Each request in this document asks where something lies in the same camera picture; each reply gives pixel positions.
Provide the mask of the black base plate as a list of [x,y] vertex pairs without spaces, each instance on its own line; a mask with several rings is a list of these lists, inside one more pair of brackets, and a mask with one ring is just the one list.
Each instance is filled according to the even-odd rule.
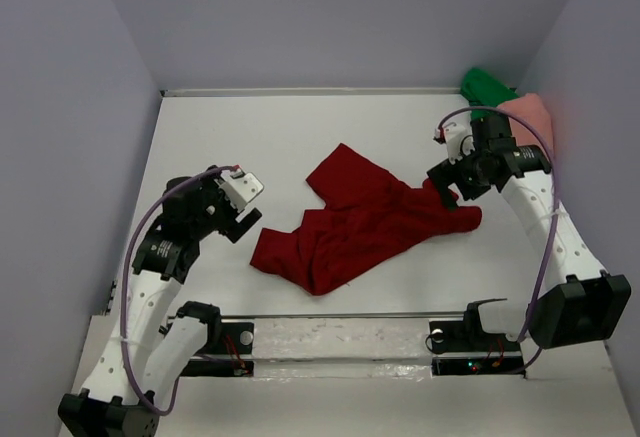
[[182,377],[244,378],[254,375],[255,326],[222,320],[219,339],[208,342],[182,370]]
[[462,320],[430,322],[425,346],[432,355],[434,376],[524,373],[524,356],[518,343],[504,334],[468,327]]

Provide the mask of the pink t shirt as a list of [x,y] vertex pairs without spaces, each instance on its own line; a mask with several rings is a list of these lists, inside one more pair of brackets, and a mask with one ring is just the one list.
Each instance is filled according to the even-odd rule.
[[519,122],[511,121],[511,131],[518,146],[537,145],[545,153],[547,159],[552,160],[554,151],[552,118],[538,94],[527,93],[522,97],[499,104],[498,109],[516,115],[529,124],[544,140],[548,151],[525,126]]

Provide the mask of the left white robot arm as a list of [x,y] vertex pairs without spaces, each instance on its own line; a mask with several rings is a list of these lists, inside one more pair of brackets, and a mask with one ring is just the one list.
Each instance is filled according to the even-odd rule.
[[119,315],[100,358],[80,390],[59,404],[71,435],[155,435],[194,357],[226,376],[251,375],[253,367],[242,359],[239,340],[225,330],[218,307],[188,301],[172,319],[166,315],[201,242],[213,233],[232,243],[243,237],[261,217],[250,205],[263,190],[239,166],[212,166],[167,182],[126,248]]

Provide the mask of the green t shirt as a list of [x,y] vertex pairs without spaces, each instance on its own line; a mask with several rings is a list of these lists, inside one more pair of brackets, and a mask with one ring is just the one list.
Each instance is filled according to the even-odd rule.
[[463,77],[460,94],[470,107],[498,107],[518,94],[480,68],[471,68]]

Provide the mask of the red t shirt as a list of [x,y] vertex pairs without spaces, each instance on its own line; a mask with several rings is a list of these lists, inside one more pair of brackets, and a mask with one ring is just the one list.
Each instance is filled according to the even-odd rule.
[[328,294],[432,237],[477,229],[477,206],[447,209],[430,180],[411,188],[340,144],[307,177],[324,203],[292,232],[261,231],[250,264],[313,296]]

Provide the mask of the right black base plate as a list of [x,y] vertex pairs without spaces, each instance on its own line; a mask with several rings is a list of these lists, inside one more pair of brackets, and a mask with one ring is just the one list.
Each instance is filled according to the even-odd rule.
[[434,376],[524,373],[524,356],[518,343],[504,334],[468,327],[462,320],[430,322],[425,346],[432,355]]

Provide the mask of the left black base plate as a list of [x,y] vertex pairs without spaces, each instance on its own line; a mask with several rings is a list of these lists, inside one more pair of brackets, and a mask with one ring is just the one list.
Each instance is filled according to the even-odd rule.
[[244,378],[254,375],[255,326],[222,320],[219,339],[208,342],[182,370],[182,377]]

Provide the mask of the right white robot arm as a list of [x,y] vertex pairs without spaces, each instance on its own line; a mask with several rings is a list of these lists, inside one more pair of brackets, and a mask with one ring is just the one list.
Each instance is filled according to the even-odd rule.
[[444,117],[434,132],[447,157],[432,167],[429,181],[443,205],[459,205],[497,191],[518,218],[540,260],[530,297],[524,302],[497,298],[479,303],[477,313],[460,325],[462,341],[482,349],[497,334],[541,349],[609,339],[631,297],[622,274],[610,273],[591,252],[560,199],[552,151],[532,125],[534,141],[517,143],[516,117],[497,108],[479,107],[481,117],[457,121]]

